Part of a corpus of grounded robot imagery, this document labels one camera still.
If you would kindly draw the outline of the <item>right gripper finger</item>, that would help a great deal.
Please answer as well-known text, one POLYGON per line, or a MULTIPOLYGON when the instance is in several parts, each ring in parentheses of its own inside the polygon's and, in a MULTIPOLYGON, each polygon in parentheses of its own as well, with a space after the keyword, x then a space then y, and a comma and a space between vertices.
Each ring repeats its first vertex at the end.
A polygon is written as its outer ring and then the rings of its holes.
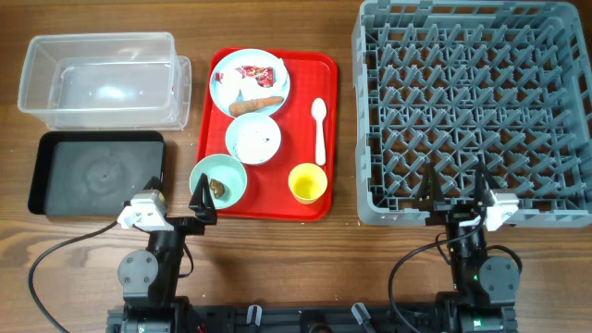
POLYGON ((499 190, 500 185, 493 178, 487 167, 482 162, 475 164, 474 179, 474 207, 481 208, 491 206, 494 203, 494 190, 499 190))
POLYGON ((438 173, 431 163, 426 163, 419 190, 413 199, 413 208, 421 211, 437 211, 438 207, 445 203, 438 173))

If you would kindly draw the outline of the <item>light blue rice bowl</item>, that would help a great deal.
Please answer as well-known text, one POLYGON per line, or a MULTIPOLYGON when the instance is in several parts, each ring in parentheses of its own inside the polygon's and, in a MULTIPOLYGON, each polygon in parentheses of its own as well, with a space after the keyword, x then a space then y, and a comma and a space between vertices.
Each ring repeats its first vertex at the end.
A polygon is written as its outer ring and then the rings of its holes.
POLYGON ((251 113, 236 117, 225 135, 228 152, 246 165, 268 162, 279 150, 281 130, 271 117, 251 113))

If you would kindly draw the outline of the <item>orange carrot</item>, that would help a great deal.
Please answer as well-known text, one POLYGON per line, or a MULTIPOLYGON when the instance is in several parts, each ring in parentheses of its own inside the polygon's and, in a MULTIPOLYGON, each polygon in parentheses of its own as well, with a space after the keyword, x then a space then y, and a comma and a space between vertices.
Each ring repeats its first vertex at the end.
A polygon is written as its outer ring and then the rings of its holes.
POLYGON ((266 98, 240 101, 231 104, 228 107, 228 111, 233 117, 239 117, 244 114, 252 113, 272 105, 281 104, 283 101, 284 98, 281 96, 270 96, 266 98))

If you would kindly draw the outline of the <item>white tissue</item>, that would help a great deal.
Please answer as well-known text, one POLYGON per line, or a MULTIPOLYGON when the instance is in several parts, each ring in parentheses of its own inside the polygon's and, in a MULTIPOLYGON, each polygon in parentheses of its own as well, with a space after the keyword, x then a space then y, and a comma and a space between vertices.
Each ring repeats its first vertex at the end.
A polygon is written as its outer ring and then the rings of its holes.
POLYGON ((247 101, 279 95, 288 81, 288 71, 281 59, 238 59, 217 71, 215 80, 218 83, 218 92, 223 104, 230 105, 240 98, 247 101), (272 67, 275 73, 274 85, 270 88, 263 88, 256 83, 255 79, 244 79, 236 70, 240 66, 272 67))

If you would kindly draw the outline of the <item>red snack wrapper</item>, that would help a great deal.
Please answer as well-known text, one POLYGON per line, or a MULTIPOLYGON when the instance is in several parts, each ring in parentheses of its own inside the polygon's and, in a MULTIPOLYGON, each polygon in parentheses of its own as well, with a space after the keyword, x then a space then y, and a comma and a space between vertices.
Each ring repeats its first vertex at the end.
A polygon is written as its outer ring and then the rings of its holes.
POLYGON ((275 73, 272 67, 240 66, 236 70, 244 79, 255 79, 260 87, 270 88, 275 83, 275 73))

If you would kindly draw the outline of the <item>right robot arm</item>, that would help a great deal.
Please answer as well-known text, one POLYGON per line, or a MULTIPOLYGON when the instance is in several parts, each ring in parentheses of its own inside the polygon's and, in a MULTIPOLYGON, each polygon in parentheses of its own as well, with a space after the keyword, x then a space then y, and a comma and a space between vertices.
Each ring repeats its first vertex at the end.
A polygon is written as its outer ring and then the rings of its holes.
POLYGON ((445 228, 454 290, 437 294, 433 328, 438 332, 511 332, 516 293, 523 264, 501 245, 487 245, 485 233, 495 231, 518 211, 519 199, 504 190, 487 171, 475 166, 473 200, 452 203, 444 198, 438 173, 430 163, 413 207, 427 211, 428 226, 445 228))

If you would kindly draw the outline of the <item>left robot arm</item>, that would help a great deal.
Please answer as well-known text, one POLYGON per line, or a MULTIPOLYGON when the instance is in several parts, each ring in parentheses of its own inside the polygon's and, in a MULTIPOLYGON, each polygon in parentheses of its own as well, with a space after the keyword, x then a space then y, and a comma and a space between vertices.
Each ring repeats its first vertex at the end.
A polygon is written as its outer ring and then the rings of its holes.
POLYGON ((202 235, 217 222, 208 177, 202 174, 193 190, 189 208, 193 216, 168 217, 167 201, 157 177, 124 203, 117 218, 122 228, 137 228, 149 234, 144 250, 129 253, 118 267, 123 287, 123 310, 110 312, 108 332, 205 332, 205 321, 189 298, 176 294, 185 243, 190 235, 202 235))

